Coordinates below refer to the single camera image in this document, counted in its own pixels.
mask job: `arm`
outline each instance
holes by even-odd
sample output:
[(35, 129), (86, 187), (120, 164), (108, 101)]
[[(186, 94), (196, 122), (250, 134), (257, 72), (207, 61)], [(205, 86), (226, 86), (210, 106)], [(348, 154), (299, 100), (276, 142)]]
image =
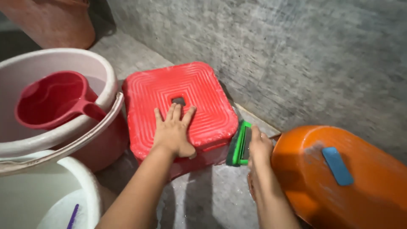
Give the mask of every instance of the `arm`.
[(273, 143), (257, 126), (252, 127), (249, 145), (249, 168), (252, 173), (259, 225), (262, 229), (300, 229), (278, 180), (271, 168)]
[(195, 148), (187, 141), (186, 130), (196, 108), (191, 107), (182, 121), (181, 105), (173, 103), (162, 121), (154, 110), (157, 130), (154, 144), (125, 189), (101, 218), (97, 229), (148, 229), (153, 226), (156, 208), (174, 159), (192, 157)]

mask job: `purple brush handle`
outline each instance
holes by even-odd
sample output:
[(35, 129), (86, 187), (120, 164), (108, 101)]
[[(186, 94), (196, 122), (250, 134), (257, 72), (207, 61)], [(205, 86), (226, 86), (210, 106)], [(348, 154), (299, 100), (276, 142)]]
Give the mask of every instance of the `purple brush handle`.
[(73, 226), (74, 221), (75, 221), (76, 213), (78, 212), (78, 208), (79, 208), (79, 204), (76, 204), (75, 208), (74, 208), (74, 212), (72, 212), (71, 220), (69, 220), (69, 224), (68, 224), (68, 227), (66, 229), (72, 229), (72, 226)]

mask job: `red plastic jug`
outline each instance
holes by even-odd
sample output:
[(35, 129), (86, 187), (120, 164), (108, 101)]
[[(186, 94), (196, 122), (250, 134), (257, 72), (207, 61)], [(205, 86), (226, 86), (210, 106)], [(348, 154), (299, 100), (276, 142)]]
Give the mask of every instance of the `red plastic jug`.
[(94, 102), (88, 80), (74, 71), (59, 71), (27, 86), (15, 107), (17, 121), (31, 129), (54, 129), (80, 114), (101, 121), (106, 113)]

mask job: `orange plastic basin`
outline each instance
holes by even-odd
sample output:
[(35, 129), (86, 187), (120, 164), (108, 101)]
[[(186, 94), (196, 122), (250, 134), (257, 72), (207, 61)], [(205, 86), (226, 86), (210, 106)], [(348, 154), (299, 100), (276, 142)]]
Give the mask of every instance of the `orange plastic basin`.
[[(353, 184), (338, 185), (325, 147), (338, 150)], [(345, 130), (302, 126), (283, 133), (271, 163), (295, 212), (314, 228), (407, 229), (407, 167)]]

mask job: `green scrub brush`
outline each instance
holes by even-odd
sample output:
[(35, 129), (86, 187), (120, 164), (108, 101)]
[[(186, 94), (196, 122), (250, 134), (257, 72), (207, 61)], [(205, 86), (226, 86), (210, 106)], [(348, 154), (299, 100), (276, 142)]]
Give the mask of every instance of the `green scrub brush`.
[(249, 159), (249, 143), (252, 139), (252, 125), (244, 120), (239, 121), (236, 134), (233, 136), (226, 164), (229, 166), (239, 167), (247, 165)]

